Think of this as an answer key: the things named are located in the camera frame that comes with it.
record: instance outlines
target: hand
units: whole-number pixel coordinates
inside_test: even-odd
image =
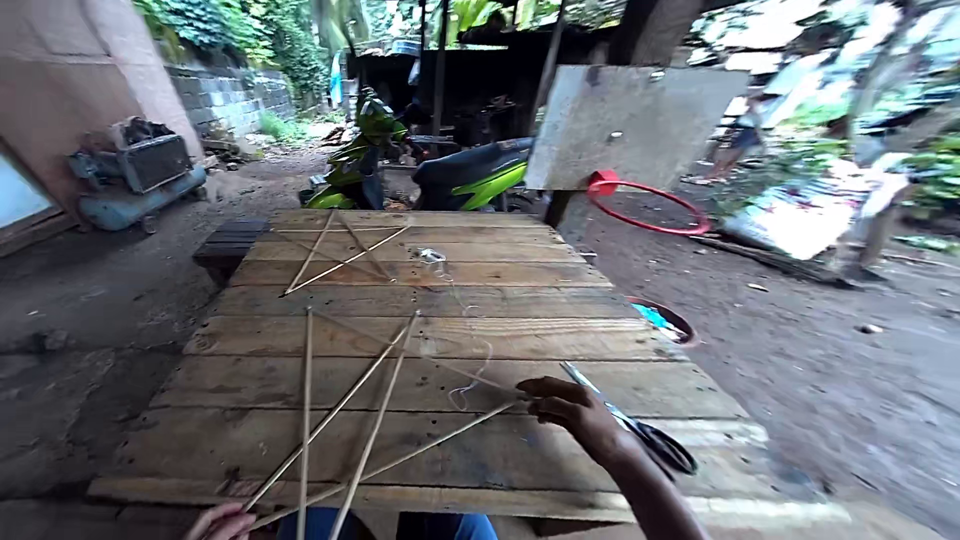
[[[601,466],[624,457],[649,458],[639,439],[620,427],[589,388],[554,377],[524,380],[516,388],[537,398],[528,407],[530,414],[541,424],[565,428]]]
[[[248,540],[256,516],[243,511],[242,503],[210,508],[197,518],[183,540]]]

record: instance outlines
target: concrete floor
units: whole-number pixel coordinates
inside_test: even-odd
[[[295,208],[296,191],[323,164],[309,152],[251,163],[213,177],[223,200],[162,212],[157,234],[70,232],[0,259],[0,497],[43,498],[0,503],[2,525],[23,527],[12,537],[86,537],[63,533],[74,530],[76,512],[97,523],[98,538],[141,534],[120,519],[124,507],[91,510],[79,501],[216,296],[190,255],[230,218]],[[629,203],[637,212],[659,211],[644,205]],[[896,514],[877,510],[888,503],[960,538],[953,510],[960,503],[960,320],[950,311],[960,307],[960,272],[896,263],[888,265],[890,286],[838,291],[735,255],[702,254],[700,245],[605,215],[591,222],[588,244],[624,292],[666,304],[696,326],[705,343],[691,357],[770,431],[784,460],[833,497],[868,508],[854,536],[837,529],[830,537],[922,538]],[[886,331],[855,330],[866,323]],[[54,330],[68,338],[44,351],[38,343]],[[177,537],[189,520],[169,512],[138,508],[138,519],[156,529],[143,534]],[[497,519],[502,537],[529,537],[522,522]],[[869,528],[890,530],[871,536]],[[725,538],[814,533],[830,534],[715,531]],[[636,534],[621,526],[577,537]]]

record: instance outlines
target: white string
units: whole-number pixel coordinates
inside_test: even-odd
[[[430,248],[420,248],[418,250],[418,253],[420,254],[420,261],[423,262],[423,264],[426,264],[427,266],[433,266],[433,265],[437,266],[437,268],[433,270],[433,276],[435,278],[443,280],[444,282],[450,283],[450,289],[453,292],[453,298],[457,301],[457,304],[460,305],[460,308],[461,308],[460,313],[464,318],[466,318],[468,321],[470,320],[470,317],[477,317],[480,319],[485,318],[484,315],[470,314],[471,309],[479,309],[480,306],[475,306],[475,305],[467,306],[464,304],[464,301],[460,298],[460,293],[457,292],[457,283],[453,280],[453,276],[446,271],[446,257],[444,257],[443,254],[438,253],[437,251],[432,250]],[[487,341],[486,339],[483,339],[482,337],[478,337],[476,335],[476,332],[477,332],[476,327],[474,327],[471,323],[468,323],[468,325],[470,330],[470,337],[472,337],[477,341],[482,342],[484,345],[487,346],[487,357],[484,358],[483,365],[480,366],[480,369],[478,369],[476,373],[473,374],[477,377],[480,377],[481,375],[483,375],[484,370],[487,369],[487,365],[490,364],[490,359],[493,358],[493,345],[491,344],[490,341]],[[446,398],[450,400],[450,403],[457,410],[461,412],[466,411],[467,405],[468,405],[467,392],[469,392],[469,390],[472,390],[474,387],[476,387],[476,385],[477,385],[477,381],[473,380],[467,386],[454,388],[453,390],[450,390],[449,392],[446,393]]]

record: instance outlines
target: scooter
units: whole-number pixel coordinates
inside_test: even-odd
[[[305,208],[383,209],[382,151],[402,142],[415,157],[425,156],[371,88],[364,88],[360,98],[363,104],[356,120],[360,133],[327,160],[333,166],[324,175],[328,186]],[[532,137],[503,140],[422,161],[412,177],[420,187],[414,209],[530,211],[533,203],[510,190],[523,181],[533,142]]]

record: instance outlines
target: scissors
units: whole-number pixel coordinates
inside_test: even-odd
[[[647,449],[657,458],[657,464],[671,480],[673,480],[673,475],[663,467],[663,464],[686,475],[696,474],[697,460],[684,448],[684,445],[663,431],[627,416],[616,405],[612,404],[607,397],[604,396],[603,392],[590,382],[590,379],[587,379],[584,374],[580,373],[580,370],[570,362],[563,361],[561,365],[575,382],[596,393],[600,401],[603,402],[603,405],[624,430],[633,433],[643,441]]]

